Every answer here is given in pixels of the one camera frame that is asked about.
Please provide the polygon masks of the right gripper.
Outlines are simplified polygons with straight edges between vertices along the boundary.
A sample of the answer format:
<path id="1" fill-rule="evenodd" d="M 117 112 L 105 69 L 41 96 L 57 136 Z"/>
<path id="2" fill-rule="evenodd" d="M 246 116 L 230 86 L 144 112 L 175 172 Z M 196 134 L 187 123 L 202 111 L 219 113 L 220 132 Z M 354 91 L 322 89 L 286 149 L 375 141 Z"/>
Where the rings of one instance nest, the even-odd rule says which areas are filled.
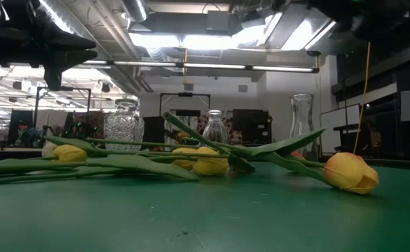
<path id="1" fill-rule="evenodd" d="M 410 34 L 410 0 L 308 0 L 338 25 L 363 41 Z"/>

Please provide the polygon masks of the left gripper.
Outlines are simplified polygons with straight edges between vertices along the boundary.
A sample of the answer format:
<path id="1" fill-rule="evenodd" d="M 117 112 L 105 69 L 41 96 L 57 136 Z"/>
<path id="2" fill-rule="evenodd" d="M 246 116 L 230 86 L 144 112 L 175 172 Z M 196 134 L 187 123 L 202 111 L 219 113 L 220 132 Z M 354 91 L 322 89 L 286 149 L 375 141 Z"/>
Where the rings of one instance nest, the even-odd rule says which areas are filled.
<path id="1" fill-rule="evenodd" d="M 50 90 L 59 90 L 62 73 L 95 59 L 95 42 L 60 29 L 40 9 L 39 0 L 0 0 L 0 65 L 28 63 L 43 65 Z M 47 48 L 76 50 L 51 52 Z"/>

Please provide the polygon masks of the long ceiling light strip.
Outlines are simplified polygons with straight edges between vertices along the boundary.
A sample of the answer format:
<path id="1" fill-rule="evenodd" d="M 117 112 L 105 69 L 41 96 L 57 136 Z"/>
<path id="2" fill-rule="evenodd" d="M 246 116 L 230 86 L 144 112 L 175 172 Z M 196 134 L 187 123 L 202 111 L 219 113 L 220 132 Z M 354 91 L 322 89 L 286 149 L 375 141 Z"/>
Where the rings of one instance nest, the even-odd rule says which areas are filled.
<path id="1" fill-rule="evenodd" d="M 83 64 L 93 66 L 129 66 L 129 67 L 160 67 L 160 68 L 183 68 L 183 69 L 224 69 L 238 71 L 274 71 L 316 74 L 319 68 L 297 66 L 266 66 L 244 64 L 213 64 L 195 62 L 153 62 L 153 61 L 113 61 L 113 60 L 88 60 Z"/>

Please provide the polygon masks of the tall slim glass vase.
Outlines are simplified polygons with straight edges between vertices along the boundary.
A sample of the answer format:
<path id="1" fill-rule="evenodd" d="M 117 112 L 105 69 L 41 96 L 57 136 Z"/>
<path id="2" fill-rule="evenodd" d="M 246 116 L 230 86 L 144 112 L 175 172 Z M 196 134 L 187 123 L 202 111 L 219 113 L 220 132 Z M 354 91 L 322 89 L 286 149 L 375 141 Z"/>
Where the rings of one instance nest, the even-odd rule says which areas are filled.
<path id="1" fill-rule="evenodd" d="M 307 134 L 314 130 L 312 121 L 313 100 L 313 94 L 294 94 L 290 97 L 292 125 L 289 138 Z M 317 141 L 314 139 L 307 146 L 298 149 L 297 152 L 307 160 L 317 161 Z"/>

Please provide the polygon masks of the green table mat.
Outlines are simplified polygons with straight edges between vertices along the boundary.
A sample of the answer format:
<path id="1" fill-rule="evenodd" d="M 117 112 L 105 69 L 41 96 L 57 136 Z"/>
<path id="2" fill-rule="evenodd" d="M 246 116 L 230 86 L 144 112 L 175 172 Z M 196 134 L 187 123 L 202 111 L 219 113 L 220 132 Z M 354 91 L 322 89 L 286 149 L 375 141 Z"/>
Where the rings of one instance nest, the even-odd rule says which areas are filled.
<path id="1" fill-rule="evenodd" d="M 268 163 L 248 176 L 0 185 L 0 251 L 410 252 L 410 170 L 370 195 Z"/>

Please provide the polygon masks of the cut crystal glass vase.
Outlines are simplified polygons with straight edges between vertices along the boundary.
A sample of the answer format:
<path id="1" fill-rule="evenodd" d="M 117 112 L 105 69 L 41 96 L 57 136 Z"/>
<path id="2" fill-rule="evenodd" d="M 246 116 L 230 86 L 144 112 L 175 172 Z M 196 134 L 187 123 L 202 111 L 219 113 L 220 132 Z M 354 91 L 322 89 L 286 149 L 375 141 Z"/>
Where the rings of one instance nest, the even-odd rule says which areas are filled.
<path id="1" fill-rule="evenodd" d="M 116 112 L 104 117 L 106 140 L 142 142 L 144 119 L 139 114 L 138 98 L 122 98 L 115 101 Z"/>

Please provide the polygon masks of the black rig frame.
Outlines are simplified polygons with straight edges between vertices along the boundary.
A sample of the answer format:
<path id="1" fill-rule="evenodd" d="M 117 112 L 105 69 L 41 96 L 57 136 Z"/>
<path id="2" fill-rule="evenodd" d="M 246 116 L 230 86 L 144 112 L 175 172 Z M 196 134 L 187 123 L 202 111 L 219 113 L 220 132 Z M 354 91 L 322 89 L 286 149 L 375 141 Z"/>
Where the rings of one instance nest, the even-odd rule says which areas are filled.
<path id="1" fill-rule="evenodd" d="M 37 87 L 33 111 L 33 128 L 46 136 L 70 136 L 80 133 L 80 126 L 75 120 L 76 114 L 84 116 L 82 126 L 90 119 L 92 90 L 90 88 L 62 86 L 58 90 L 49 87 Z"/>
<path id="2" fill-rule="evenodd" d="M 178 97 L 207 97 L 208 98 L 208 102 L 204 101 L 204 104 L 207 105 L 207 109 L 210 110 L 211 109 L 211 94 L 197 94 L 197 93 L 193 93 L 193 92 L 178 92 L 178 93 L 173 93 L 173 92 L 162 92 L 159 94 L 159 110 L 158 110 L 158 114 L 159 116 L 162 116 L 163 111 L 162 111 L 162 107 L 164 105 L 163 103 L 163 97 L 164 96 L 178 96 Z"/>

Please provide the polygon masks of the small ribbed glass vase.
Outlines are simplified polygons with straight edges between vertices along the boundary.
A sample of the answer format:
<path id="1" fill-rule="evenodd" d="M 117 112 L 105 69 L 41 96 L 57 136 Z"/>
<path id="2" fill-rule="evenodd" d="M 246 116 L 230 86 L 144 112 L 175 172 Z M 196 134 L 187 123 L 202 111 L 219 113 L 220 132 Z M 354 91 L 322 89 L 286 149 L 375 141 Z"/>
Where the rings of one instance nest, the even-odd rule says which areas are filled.
<path id="1" fill-rule="evenodd" d="M 203 131 L 203 137 L 214 142 L 226 144 L 228 133 L 222 121 L 222 112 L 220 110 L 208 111 L 208 122 Z"/>

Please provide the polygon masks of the orange yellow artificial tulip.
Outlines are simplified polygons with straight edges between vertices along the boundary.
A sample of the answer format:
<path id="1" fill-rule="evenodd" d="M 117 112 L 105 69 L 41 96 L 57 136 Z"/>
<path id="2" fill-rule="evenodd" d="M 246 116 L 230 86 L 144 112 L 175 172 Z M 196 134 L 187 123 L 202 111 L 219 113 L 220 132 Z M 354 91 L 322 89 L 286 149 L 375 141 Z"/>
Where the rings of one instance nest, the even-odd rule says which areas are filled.
<path id="1" fill-rule="evenodd" d="M 314 130 L 277 143 L 245 147 L 207 140 L 169 112 L 163 114 L 163 119 L 184 130 L 202 144 L 216 149 L 223 155 L 227 155 L 228 163 L 240 173 L 254 171 L 254 167 L 249 164 L 250 161 L 262 161 L 270 162 L 350 193 L 366 195 L 379 185 L 377 171 L 371 168 L 360 156 L 353 153 L 336 153 L 325 163 L 306 160 L 293 154 L 294 151 L 316 140 L 324 132 L 323 129 Z"/>
<path id="2" fill-rule="evenodd" d="M 321 162 L 316 162 L 316 161 L 310 161 L 304 158 L 300 153 L 297 151 L 293 151 L 290 153 L 290 155 L 298 162 L 307 165 L 307 166 L 312 166 L 312 167 L 324 167 L 325 163 Z"/>
<path id="3" fill-rule="evenodd" d="M 73 145 L 57 146 L 53 150 L 52 155 L 57 157 L 57 159 L 60 162 L 80 162 L 86 161 L 86 159 L 88 158 L 88 154 L 85 150 Z M 174 157 L 185 157 L 197 160 L 204 160 L 206 162 L 228 162 L 227 157 L 220 157 L 220 154 L 218 154 L 218 152 L 208 147 L 200 147 L 198 149 L 177 148 L 172 152 L 168 153 L 155 152 L 149 154 L 148 152 L 139 152 L 138 155 L 141 155 L 146 158 L 170 158 L 171 160 Z"/>

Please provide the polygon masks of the grey ceiling box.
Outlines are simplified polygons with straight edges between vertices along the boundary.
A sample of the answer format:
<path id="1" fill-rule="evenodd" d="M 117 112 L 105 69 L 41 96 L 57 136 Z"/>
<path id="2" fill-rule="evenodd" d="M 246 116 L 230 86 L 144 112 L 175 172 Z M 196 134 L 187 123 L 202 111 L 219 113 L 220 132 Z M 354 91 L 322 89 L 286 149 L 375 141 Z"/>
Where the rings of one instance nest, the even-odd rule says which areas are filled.
<path id="1" fill-rule="evenodd" d="M 230 14 L 225 11 L 209 10 L 207 12 L 207 33 L 217 36 L 230 36 Z"/>

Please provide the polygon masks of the whiteboard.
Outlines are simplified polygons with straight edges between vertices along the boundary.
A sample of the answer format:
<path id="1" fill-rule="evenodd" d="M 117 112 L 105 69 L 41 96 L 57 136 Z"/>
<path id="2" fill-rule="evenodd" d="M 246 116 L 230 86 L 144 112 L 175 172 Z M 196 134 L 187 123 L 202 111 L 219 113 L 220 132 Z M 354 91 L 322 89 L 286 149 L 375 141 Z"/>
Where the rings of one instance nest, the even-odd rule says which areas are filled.
<path id="1" fill-rule="evenodd" d="M 322 128 L 326 130 L 321 134 L 321 153 L 329 155 L 342 146 L 342 137 L 346 134 L 357 132 L 360 122 L 360 105 L 354 104 L 344 108 L 320 114 Z"/>

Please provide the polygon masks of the black monitor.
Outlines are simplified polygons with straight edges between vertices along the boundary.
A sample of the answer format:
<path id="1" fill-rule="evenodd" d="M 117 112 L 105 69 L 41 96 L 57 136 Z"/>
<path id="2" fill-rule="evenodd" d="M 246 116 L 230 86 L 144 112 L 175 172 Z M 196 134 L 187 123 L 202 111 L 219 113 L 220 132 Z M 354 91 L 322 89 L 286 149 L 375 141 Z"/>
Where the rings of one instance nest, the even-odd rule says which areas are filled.
<path id="1" fill-rule="evenodd" d="M 270 144 L 272 120 L 268 110 L 233 109 L 232 130 L 240 133 L 242 144 Z"/>
<path id="2" fill-rule="evenodd" d="M 30 128 L 33 125 L 33 112 L 32 111 L 21 111 L 12 110 L 11 121 L 9 124 L 9 131 L 7 137 L 7 144 L 14 144 L 18 139 L 18 134 L 20 126 L 24 125 Z"/>
<path id="3" fill-rule="evenodd" d="M 164 119 L 160 116 L 144 117 L 143 142 L 160 143 L 165 141 Z"/>

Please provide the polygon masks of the silver ceiling duct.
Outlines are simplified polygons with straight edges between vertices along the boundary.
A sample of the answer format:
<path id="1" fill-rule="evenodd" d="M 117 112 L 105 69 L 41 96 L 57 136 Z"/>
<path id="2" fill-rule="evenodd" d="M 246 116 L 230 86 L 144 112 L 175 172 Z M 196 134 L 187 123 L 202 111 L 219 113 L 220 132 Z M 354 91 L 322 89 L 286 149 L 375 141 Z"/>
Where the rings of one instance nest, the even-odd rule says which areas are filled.
<path id="1" fill-rule="evenodd" d="M 149 16 L 149 7 L 145 0 L 121 0 L 123 8 L 132 22 L 143 22 Z"/>

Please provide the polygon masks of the white artificial tulip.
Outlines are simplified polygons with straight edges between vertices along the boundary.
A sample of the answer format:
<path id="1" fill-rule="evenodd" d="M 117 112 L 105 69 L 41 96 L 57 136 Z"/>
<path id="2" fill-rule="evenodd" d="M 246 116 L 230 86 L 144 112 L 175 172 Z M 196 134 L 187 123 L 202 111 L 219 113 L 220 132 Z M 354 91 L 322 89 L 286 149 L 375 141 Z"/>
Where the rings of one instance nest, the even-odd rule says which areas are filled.
<path id="1" fill-rule="evenodd" d="M 194 148 L 198 149 L 200 146 L 192 145 L 181 145 L 181 144 L 168 144 L 168 143 L 151 143 L 151 142 L 137 142 L 137 141 L 119 141 L 119 140 L 108 140 L 108 139 L 94 139 L 94 138 L 85 138 L 85 139 L 76 139 L 76 138 L 64 138 L 60 136 L 45 136 L 44 139 L 53 144 L 61 145 L 71 145 L 78 147 L 84 150 L 89 156 L 92 157 L 103 157 L 109 153 L 115 154 L 129 154 L 125 151 L 111 151 L 98 148 L 94 143 L 102 144 L 118 144 L 126 146 L 147 146 L 147 147 L 172 147 L 172 148 Z"/>
<path id="2" fill-rule="evenodd" d="M 56 154 L 54 154 L 55 149 L 58 147 L 57 144 L 54 144 L 52 142 L 47 141 L 44 145 L 44 147 L 42 148 L 41 151 L 41 156 L 43 158 L 53 158 L 56 156 Z"/>

